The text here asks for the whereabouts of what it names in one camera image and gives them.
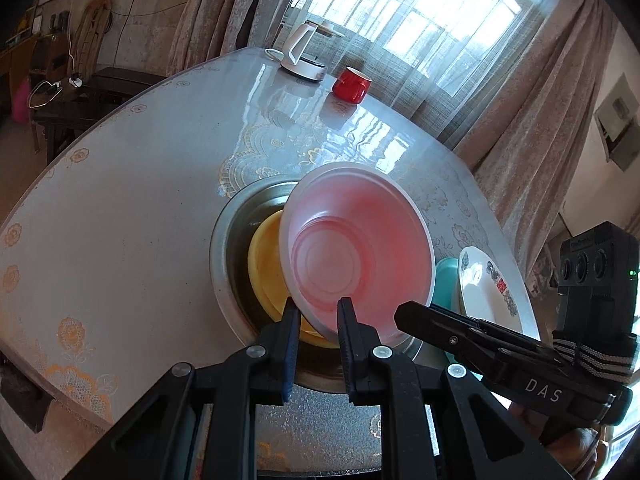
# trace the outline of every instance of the black cable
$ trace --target black cable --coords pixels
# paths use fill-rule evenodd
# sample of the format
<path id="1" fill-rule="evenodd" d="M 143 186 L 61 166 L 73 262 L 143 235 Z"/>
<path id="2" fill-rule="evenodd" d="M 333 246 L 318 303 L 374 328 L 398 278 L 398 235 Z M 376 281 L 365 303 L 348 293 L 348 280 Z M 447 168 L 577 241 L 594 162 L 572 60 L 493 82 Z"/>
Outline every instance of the black cable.
<path id="1" fill-rule="evenodd" d="M 173 9 L 174 7 L 180 7 L 181 5 L 185 5 L 187 2 L 182 2 L 181 4 L 175 4 L 171 7 L 167 7 L 166 9 L 155 10 L 154 12 L 149 12 L 147 14 L 120 14 L 119 12 L 111 11 L 112 14 L 117 14 L 118 16 L 127 16 L 128 18 L 135 18 L 137 16 L 151 16 L 152 14 L 157 14 L 158 12 L 165 12 L 166 10 Z"/>
<path id="2" fill-rule="evenodd" d="M 120 35 L 118 36 L 118 43 L 116 44 L 116 51 L 113 54 L 113 63 L 111 64 L 111 66 L 116 66 L 116 58 L 118 57 L 118 49 L 120 47 L 120 40 L 122 39 L 122 33 L 124 32 L 124 28 L 127 26 L 127 22 L 129 21 L 129 16 L 131 15 L 131 9 L 133 9 L 133 2 L 135 1 L 136 0 L 131 0 L 131 5 L 129 7 L 129 13 L 127 14 L 127 19 L 124 20 L 124 25 L 120 29 Z"/>

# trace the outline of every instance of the white bowl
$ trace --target white bowl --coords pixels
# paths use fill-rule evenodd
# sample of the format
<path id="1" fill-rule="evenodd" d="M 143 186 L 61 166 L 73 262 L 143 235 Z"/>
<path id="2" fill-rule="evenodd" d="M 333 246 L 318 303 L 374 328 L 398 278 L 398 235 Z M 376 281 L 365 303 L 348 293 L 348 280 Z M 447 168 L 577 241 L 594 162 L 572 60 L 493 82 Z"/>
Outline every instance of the white bowl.
<path id="1" fill-rule="evenodd" d="M 518 307 L 494 261 L 477 247 L 466 247 L 458 259 L 452 310 L 522 333 Z"/>

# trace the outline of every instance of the metal bowl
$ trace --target metal bowl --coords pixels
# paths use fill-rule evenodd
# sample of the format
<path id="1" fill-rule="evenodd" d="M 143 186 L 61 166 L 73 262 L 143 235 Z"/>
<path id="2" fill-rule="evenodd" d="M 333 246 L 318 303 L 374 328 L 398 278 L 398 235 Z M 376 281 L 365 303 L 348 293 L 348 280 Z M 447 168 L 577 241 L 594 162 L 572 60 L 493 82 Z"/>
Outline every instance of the metal bowl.
<path id="1" fill-rule="evenodd" d="M 225 205 L 213 229 L 209 265 L 216 299 L 226 322 L 245 346 L 272 322 L 249 281 L 249 244 L 258 226 L 284 208 L 297 182 L 290 176 L 272 176 L 249 184 Z M 410 337 L 396 349 L 415 359 L 421 346 L 422 341 Z M 320 392 L 345 393 L 340 351 L 300 341 L 296 384 Z"/>

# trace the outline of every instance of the mug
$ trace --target mug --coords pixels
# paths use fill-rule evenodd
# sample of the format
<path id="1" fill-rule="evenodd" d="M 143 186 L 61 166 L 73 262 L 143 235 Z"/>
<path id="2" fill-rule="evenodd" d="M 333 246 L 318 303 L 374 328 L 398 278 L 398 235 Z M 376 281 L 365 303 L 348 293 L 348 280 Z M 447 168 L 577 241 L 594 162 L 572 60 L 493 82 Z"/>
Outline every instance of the mug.
<path id="1" fill-rule="evenodd" d="M 358 105 L 371 86 L 371 79 L 359 70 L 348 66 L 335 81 L 332 92 L 337 98 Z"/>

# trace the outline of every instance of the silver bolt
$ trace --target silver bolt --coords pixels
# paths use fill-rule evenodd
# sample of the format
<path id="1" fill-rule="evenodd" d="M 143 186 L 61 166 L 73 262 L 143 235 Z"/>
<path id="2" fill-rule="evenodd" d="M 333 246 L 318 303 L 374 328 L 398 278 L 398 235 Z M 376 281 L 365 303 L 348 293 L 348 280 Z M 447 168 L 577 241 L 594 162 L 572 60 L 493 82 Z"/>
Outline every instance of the silver bolt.
<path id="1" fill-rule="evenodd" d="M 267 351 L 266 351 L 265 347 L 261 346 L 261 345 L 249 346 L 249 348 L 246 349 L 246 354 L 249 357 L 252 357 L 253 359 L 257 359 L 258 357 L 262 357 L 266 353 L 267 353 Z"/>
<path id="2" fill-rule="evenodd" d="M 178 363 L 171 368 L 171 373 L 176 377 L 184 377 L 191 372 L 191 365 L 189 363 Z"/>
<path id="3" fill-rule="evenodd" d="M 466 375 L 466 368 L 463 365 L 452 364 L 447 368 L 447 372 L 451 377 L 455 377 L 459 379 L 460 377 L 464 377 Z"/>
<path id="4" fill-rule="evenodd" d="M 394 351 L 388 346 L 376 346 L 373 349 L 373 355 L 378 359 L 389 359 L 393 355 Z"/>

